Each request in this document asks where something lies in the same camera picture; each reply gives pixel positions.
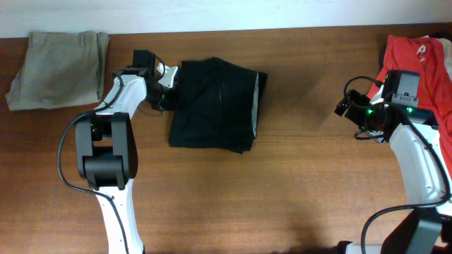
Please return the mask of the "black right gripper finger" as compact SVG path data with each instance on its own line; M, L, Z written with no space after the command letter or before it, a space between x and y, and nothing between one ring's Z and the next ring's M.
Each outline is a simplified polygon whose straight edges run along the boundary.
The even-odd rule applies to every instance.
M349 109L351 104L358 100L360 97L361 94L356 90L350 90L346 92L343 99L336 105L334 113L338 116L342 116Z
M347 111L345 117L359 127L363 127L367 117L367 105L358 105L347 103Z

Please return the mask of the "black shorts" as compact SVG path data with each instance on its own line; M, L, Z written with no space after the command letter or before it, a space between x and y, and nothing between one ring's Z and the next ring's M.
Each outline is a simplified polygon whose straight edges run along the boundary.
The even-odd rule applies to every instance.
M267 79L218 57L183 61L169 145L250 151Z

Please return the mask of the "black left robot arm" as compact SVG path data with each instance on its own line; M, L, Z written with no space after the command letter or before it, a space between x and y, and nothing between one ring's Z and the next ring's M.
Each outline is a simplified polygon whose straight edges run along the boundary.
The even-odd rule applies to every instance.
M123 68L105 100L75 123L78 173L96 196L107 233L109 253L143 254L133 206L133 182L138 171L138 151L131 119L143 101L154 102L173 92L179 69L157 66L160 77L149 68Z

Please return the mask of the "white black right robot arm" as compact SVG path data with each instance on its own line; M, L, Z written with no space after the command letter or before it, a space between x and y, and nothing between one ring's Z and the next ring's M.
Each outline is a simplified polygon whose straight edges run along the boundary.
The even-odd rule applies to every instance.
M342 253L448 253L451 250L451 176L440 148L434 113L408 92L378 92L373 98L346 90L335 113L356 123L358 140L388 143L398 161L407 204L385 208L364 224L359 243L339 243ZM367 231L384 214L408 216L382 243L368 244Z

